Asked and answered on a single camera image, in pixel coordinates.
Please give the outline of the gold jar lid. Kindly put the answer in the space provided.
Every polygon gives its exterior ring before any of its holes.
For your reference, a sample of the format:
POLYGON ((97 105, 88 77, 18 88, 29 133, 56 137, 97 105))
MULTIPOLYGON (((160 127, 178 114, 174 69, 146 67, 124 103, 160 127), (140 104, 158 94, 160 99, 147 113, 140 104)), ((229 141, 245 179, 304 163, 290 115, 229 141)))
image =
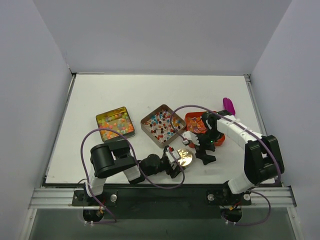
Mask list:
POLYGON ((179 156, 180 156, 180 158, 178 159, 178 163, 182 167, 187 167, 192 163, 194 154, 192 153, 191 150, 187 148, 181 148, 181 149, 178 149, 177 152, 179 153, 179 156))

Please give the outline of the purple plastic scoop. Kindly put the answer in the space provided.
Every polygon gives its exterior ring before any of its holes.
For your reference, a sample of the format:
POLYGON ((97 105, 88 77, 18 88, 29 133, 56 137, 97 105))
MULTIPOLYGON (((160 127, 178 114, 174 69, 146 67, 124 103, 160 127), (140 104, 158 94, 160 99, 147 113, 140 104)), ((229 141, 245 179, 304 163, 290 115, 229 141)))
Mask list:
POLYGON ((235 107, 233 105, 233 102, 230 98, 224 97, 222 99, 223 109, 230 112, 233 116, 236 115, 235 107))

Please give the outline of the beige tin with lollipops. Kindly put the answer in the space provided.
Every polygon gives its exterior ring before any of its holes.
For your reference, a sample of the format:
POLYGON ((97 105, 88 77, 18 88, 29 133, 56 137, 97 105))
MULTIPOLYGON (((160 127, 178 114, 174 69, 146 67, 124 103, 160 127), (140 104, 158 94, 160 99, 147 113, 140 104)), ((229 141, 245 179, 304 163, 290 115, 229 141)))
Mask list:
POLYGON ((145 116, 140 126, 159 148, 164 148, 183 133, 187 124, 170 107, 162 104, 145 116))

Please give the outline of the gold tin with star candies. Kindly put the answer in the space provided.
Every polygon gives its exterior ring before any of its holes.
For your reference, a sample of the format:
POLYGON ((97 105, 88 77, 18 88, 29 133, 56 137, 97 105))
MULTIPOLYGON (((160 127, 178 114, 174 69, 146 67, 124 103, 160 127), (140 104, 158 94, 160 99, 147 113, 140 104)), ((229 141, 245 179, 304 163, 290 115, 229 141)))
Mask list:
POLYGON ((135 128, 125 106, 100 113, 95 117, 99 129, 108 128, 129 138, 135 135, 135 128))

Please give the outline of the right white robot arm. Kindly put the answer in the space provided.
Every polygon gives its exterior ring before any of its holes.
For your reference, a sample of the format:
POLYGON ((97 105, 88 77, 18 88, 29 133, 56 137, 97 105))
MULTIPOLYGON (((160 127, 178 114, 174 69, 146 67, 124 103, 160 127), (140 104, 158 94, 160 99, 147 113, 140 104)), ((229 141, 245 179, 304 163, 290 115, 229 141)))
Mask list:
POLYGON ((200 118, 206 128, 205 133, 186 131, 184 137, 194 144, 198 159, 204 165, 216 161, 207 151, 215 151, 214 143, 222 136, 229 137, 244 150, 243 171, 237 177, 226 181, 222 189, 214 195, 227 204, 233 204, 240 195, 260 183, 280 177, 285 167, 278 140, 273 135, 263 135, 250 130, 227 110, 212 113, 206 111, 200 118))

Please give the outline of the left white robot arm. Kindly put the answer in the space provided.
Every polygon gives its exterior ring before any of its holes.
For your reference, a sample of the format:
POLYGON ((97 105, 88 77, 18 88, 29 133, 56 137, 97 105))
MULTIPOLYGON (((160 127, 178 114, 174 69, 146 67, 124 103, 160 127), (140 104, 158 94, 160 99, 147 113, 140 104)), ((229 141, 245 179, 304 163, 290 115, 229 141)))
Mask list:
POLYGON ((132 185, 161 172, 174 179, 184 170, 176 163, 179 159, 178 151, 168 145, 161 157, 152 153, 143 160, 134 159, 126 140, 96 145, 90 150, 91 170, 83 199, 91 206, 100 203, 107 178, 121 172, 132 185))

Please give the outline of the orange tray with lollipops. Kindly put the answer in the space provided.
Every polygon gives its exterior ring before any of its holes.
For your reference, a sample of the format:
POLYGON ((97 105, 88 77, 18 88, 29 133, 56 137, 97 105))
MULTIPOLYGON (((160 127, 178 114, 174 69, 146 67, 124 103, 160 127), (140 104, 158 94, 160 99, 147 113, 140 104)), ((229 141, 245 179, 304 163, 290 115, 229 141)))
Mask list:
MULTIPOLYGON (((194 134, 204 134, 207 131, 207 129, 201 119, 201 116, 203 113, 204 113, 204 111, 188 112, 185 115, 184 121, 186 122, 186 130, 187 131, 191 131, 194 134)), ((220 139, 216 140, 213 143, 214 146, 215 147, 221 146, 224 143, 225 139, 226 139, 225 135, 222 135, 220 139)), ((190 143, 188 146, 193 149, 195 148, 195 145, 193 143, 190 143)))

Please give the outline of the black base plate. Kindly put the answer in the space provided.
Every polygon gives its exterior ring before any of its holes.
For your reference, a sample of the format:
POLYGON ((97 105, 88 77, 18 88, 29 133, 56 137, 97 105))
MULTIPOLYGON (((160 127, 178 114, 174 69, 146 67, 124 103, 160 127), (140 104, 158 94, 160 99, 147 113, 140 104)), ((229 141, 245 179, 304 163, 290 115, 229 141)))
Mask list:
POLYGON ((251 205, 248 192, 232 196, 220 184, 184 184, 161 189, 149 184, 110 184, 102 194, 90 197, 76 189, 71 205, 83 209, 86 221, 103 220, 211 220, 231 206, 239 217, 243 206, 251 205))

